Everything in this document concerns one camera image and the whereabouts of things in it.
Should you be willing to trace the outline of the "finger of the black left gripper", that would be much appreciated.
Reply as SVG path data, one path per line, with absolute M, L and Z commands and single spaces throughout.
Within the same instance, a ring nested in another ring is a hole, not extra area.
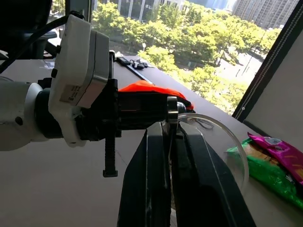
M 155 122 L 166 119 L 166 114 L 156 112 L 122 112 L 119 129 L 142 130 L 147 129 Z
M 162 93 L 119 93 L 122 111 L 153 111 L 166 109 L 167 95 Z

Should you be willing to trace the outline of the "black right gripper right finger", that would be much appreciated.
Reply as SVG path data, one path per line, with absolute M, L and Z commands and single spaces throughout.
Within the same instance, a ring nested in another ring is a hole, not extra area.
M 228 166 L 197 128 L 178 125 L 171 161 L 179 227 L 256 225 Z

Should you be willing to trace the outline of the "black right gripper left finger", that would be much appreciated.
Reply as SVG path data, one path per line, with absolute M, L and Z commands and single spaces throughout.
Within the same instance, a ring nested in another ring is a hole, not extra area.
M 170 173 L 161 122 L 148 127 L 123 181 L 119 227 L 170 226 Z

